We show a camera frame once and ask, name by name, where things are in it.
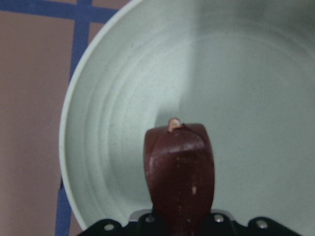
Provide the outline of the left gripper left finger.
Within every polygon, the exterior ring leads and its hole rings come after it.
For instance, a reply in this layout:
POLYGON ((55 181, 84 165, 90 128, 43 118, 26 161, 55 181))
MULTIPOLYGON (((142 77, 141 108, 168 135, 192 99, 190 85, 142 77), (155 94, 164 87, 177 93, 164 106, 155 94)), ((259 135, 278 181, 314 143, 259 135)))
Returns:
POLYGON ((158 232, 158 221, 152 213, 142 215, 137 223, 138 236, 156 236, 158 232))

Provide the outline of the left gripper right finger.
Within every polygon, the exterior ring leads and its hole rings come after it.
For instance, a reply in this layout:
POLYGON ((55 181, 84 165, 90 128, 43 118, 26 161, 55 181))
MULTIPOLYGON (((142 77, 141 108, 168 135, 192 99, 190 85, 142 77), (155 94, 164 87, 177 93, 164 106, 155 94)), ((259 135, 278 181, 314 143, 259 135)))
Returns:
POLYGON ((211 213, 206 219, 207 236, 232 236, 231 221, 222 213, 211 213))

